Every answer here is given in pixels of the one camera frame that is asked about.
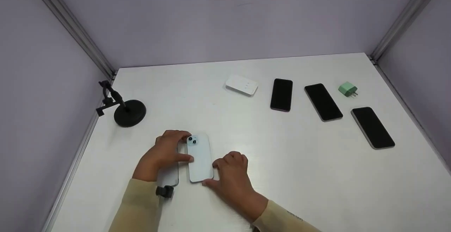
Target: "beige sleeve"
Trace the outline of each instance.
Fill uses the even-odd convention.
[[[156,232],[156,182],[130,179],[109,232]]]
[[[272,200],[268,201],[265,211],[253,225],[261,232],[319,232],[317,228],[283,209]]]

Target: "hand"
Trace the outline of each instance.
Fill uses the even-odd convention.
[[[162,136],[155,139],[155,145],[142,156],[132,178],[155,182],[161,168],[169,167],[176,162],[194,161],[191,155],[177,152],[177,143],[180,140],[186,141],[190,135],[187,131],[166,130]]]
[[[268,205],[268,199],[253,189],[247,172],[247,157],[232,151],[214,161],[213,167],[219,170],[219,181],[205,179],[202,185],[211,188],[250,222],[260,217]]]

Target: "smartphone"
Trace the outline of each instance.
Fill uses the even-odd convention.
[[[177,152],[180,150],[181,143],[178,144]],[[179,163],[174,163],[172,166],[163,168],[158,172],[156,183],[159,187],[176,186],[179,184]]]
[[[370,107],[352,109],[351,115],[372,148],[380,150],[395,146],[390,134]]]
[[[213,178],[213,161],[211,160],[210,142],[206,134],[196,134],[187,138],[187,153],[194,157],[194,162],[188,164],[190,181],[201,182]]]
[[[309,85],[304,89],[322,121],[326,122],[343,117],[343,113],[322,83]]]
[[[271,109],[289,112],[291,110],[291,94],[293,93],[293,81],[275,79],[272,86]]]

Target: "white power bank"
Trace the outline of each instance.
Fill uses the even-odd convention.
[[[188,137],[187,153],[194,157],[194,162],[188,164],[190,170],[190,181],[201,182],[204,179],[213,178],[213,166],[211,161],[211,150],[208,136],[196,134]]]
[[[252,96],[258,88],[258,83],[239,75],[231,75],[225,86],[246,96]]]

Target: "round stand base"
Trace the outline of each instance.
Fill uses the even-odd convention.
[[[140,123],[146,115],[146,107],[141,101],[125,101],[125,106],[127,107],[127,110],[124,108],[124,106],[119,105],[119,107],[117,107],[116,111],[114,112],[114,121],[116,121],[119,126],[135,126]]]

